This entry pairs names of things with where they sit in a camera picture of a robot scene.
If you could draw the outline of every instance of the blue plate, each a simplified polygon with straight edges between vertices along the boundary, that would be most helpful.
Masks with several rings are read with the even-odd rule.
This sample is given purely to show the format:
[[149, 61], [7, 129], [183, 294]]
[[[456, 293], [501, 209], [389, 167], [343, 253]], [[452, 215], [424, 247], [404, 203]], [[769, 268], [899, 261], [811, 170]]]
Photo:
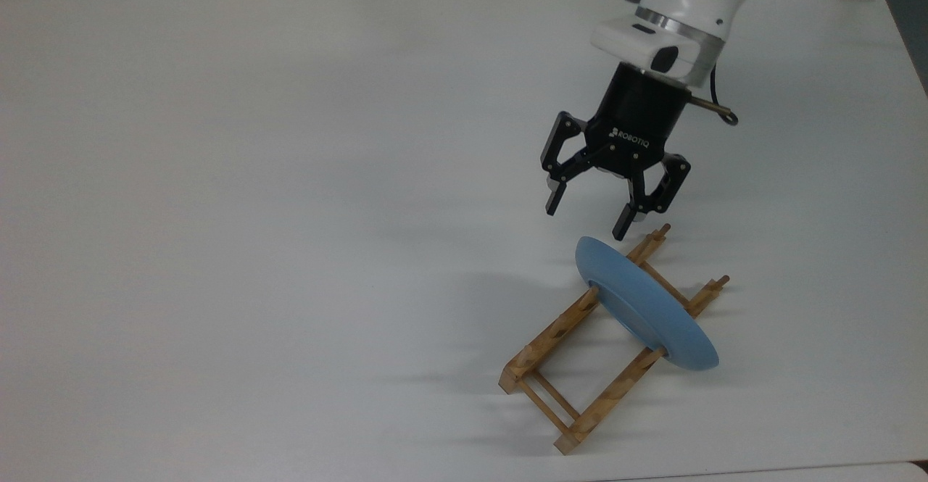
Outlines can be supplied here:
[[718, 354], [682, 304], [653, 277], [594, 238], [577, 241], [577, 270], [599, 287], [600, 303], [649, 349], [663, 346], [664, 356], [685, 370], [718, 366]]

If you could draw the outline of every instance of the wooden rod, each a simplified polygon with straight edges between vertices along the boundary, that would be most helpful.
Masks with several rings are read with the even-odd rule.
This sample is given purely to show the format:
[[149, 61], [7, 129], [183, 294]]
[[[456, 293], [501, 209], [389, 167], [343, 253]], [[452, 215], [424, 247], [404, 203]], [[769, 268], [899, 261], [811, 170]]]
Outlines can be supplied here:
[[663, 227], [660, 227], [660, 230], [654, 230], [652, 233], [647, 234], [645, 237], [647, 245], [641, 249], [641, 251], [636, 255], [635, 259], [629, 259], [631, 259], [631, 261], [636, 265], [640, 265], [641, 263], [647, 261], [647, 258], [651, 257], [652, 254], [654, 254], [657, 249], [660, 248], [660, 245], [666, 241], [667, 231], [669, 230], [670, 225], [664, 224]]
[[535, 370], [534, 372], [531, 372], [531, 375], [533, 375], [534, 378], [538, 380], [538, 383], [541, 384], [541, 387], [543, 387], [545, 391], [547, 391], [548, 395], [550, 395], [554, 400], [556, 400], [558, 404], [560, 404], [561, 408], [564, 409], [564, 412], [567, 412], [567, 414], [570, 415], [574, 420], [580, 417], [580, 412], [577, 412], [577, 410], [571, 406], [571, 403], [567, 402], [567, 399], [564, 399], [564, 396], [560, 395], [560, 392], [554, 389], [554, 386], [551, 386], [550, 382], [547, 382], [547, 379], [544, 378], [541, 372]]
[[561, 437], [555, 441], [554, 445], [561, 453], [567, 455], [573, 448], [580, 445], [584, 439], [589, 436], [590, 432], [602, 422], [602, 419], [626, 396], [629, 390], [639, 382], [641, 377], [650, 370], [650, 367], [657, 362], [660, 357], [666, 353], [663, 349], [643, 349], [635, 357], [626, 369], [619, 373], [616, 379], [602, 390], [600, 396], [596, 397], [580, 416], [573, 421], [569, 432], [561, 431]]
[[541, 397], [538, 396], [537, 393], [534, 393], [534, 390], [531, 389], [531, 386], [528, 386], [528, 384], [525, 383], [525, 381], [521, 379], [519, 380], [519, 382], [517, 382], [517, 384], [519, 384], [519, 387], [523, 389], [523, 392], [525, 392], [525, 395], [527, 395], [531, 399], [531, 402], [534, 402], [534, 405], [538, 406], [538, 409], [540, 409], [541, 412], [544, 413], [544, 416], [547, 416], [547, 419], [551, 420], [551, 423], [553, 423], [553, 425], [556, 425], [558, 429], [560, 429], [561, 433], [571, 432], [570, 428], [567, 427], [567, 425], [563, 422], [563, 420], [558, 418], [558, 416], [550, 408], [548, 408], [547, 404], [544, 403], [544, 400], [542, 400]]
[[649, 263], [641, 263], [640, 267], [641, 267], [641, 270], [646, 271], [647, 274], [650, 275], [650, 277], [653, 277], [654, 281], [657, 281], [657, 283], [659, 283], [660, 286], [662, 286], [664, 290], [667, 290], [667, 293], [669, 293], [670, 295], [673, 295], [673, 297], [677, 301], [680, 301], [680, 304], [683, 304], [684, 307], [686, 307], [687, 304], [689, 304], [689, 299], [686, 298], [686, 295], [680, 294], [680, 290], [676, 290], [674, 285], [670, 284], [670, 281], [667, 281], [665, 278], [663, 278], [660, 272], [658, 272], [657, 270], [654, 270], [654, 267], [652, 267], [652, 265], [650, 265]]
[[599, 291], [597, 287], [591, 287], [590, 290], [585, 291], [567, 310], [564, 310], [563, 314], [560, 314], [553, 323], [548, 324], [536, 338], [531, 340], [531, 343], [508, 361], [506, 367], [503, 368], [503, 373], [500, 374], [500, 387], [506, 393], [512, 393], [517, 381], [540, 366], [555, 346], [560, 344], [581, 320], [586, 319], [592, 313], [593, 308], [600, 303], [596, 297]]

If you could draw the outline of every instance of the black object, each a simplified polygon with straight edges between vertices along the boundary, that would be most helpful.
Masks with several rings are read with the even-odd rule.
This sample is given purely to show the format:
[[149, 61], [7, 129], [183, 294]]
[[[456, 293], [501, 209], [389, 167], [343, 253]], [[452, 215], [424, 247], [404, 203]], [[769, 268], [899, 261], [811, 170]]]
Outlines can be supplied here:
[[[629, 181], [629, 203], [613, 228], [616, 240], [622, 241], [636, 215], [665, 212], [689, 174], [689, 162], [682, 155], [664, 152], [663, 145], [690, 94], [681, 83], [658, 79], [623, 62], [589, 122], [561, 112], [541, 154], [551, 188], [547, 214], [554, 215], [567, 182], [593, 167]], [[580, 134], [586, 147], [558, 162], [564, 141]], [[646, 194], [644, 171], [656, 164], [663, 165], [663, 178]]]

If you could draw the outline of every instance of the white device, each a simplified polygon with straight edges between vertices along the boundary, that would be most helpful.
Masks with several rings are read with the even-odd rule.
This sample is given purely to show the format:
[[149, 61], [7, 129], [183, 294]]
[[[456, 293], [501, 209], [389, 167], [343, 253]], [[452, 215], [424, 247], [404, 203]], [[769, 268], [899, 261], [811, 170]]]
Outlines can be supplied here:
[[745, 0], [632, 0], [634, 15], [600, 23], [592, 43], [684, 85], [702, 86]]

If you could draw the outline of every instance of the wooden frame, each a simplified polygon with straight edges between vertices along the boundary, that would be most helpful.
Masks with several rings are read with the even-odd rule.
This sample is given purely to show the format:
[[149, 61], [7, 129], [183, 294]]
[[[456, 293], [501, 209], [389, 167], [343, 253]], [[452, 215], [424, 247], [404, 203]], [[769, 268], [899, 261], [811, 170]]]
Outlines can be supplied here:
[[[654, 230], [651, 234], [647, 234], [644, 241], [641, 241], [639, 245], [633, 248], [627, 257], [633, 263], [639, 265], [641, 270], [646, 271], [650, 277], [653, 277], [660, 286], [669, 291], [670, 295], [673, 295], [677, 301], [680, 301], [680, 304], [683, 304], [683, 308], [690, 316], [697, 317], [722, 292], [722, 288], [729, 281], [729, 276], [723, 276], [718, 281], [709, 281], [692, 299], [687, 299], [683, 294], [680, 294], [679, 290], [673, 287], [663, 276], [660, 276], [652, 265], [647, 263], [647, 258], [660, 248], [660, 245], [666, 240], [667, 230], [670, 230], [670, 225], [664, 225], [660, 230]], [[547, 416], [551, 423], [557, 426], [557, 429], [560, 430], [560, 438], [554, 442], [554, 446], [564, 455], [579, 446], [593, 429], [606, 418], [606, 415], [612, 412], [619, 400], [635, 386], [635, 383], [639, 382], [641, 377], [647, 373], [647, 370], [666, 353], [663, 347], [656, 350], [647, 349], [646, 347], [646, 349], [641, 350], [637, 357], [629, 363], [629, 366], [626, 366], [626, 369], [622, 370], [622, 373], [619, 373], [619, 376], [593, 400], [593, 403], [590, 403], [583, 412], [577, 412], [567, 402], [567, 399], [564, 399], [564, 396], [560, 395], [560, 392], [554, 389], [554, 386], [551, 386], [551, 383], [544, 378], [538, 369], [544, 363], [544, 360], [553, 353], [558, 344], [563, 342], [564, 337], [570, 334], [580, 321], [593, 313], [593, 308], [599, 304], [596, 295], [597, 287], [592, 287], [581, 295], [553, 323], [547, 325], [547, 328], [541, 331], [536, 338], [531, 340], [529, 344], [525, 344], [525, 347], [512, 360], [508, 361], [500, 376], [500, 387], [503, 388], [503, 391], [513, 393], [517, 387], [521, 388], [531, 402], [542, 410], [544, 416]], [[573, 423], [566, 425], [550, 409], [550, 406], [544, 403], [538, 393], [534, 392], [530, 385], [525, 382], [529, 377], [536, 380], [547, 391], [548, 395], [564, 409], [564, 412], [567, 412], [573, 418]]]

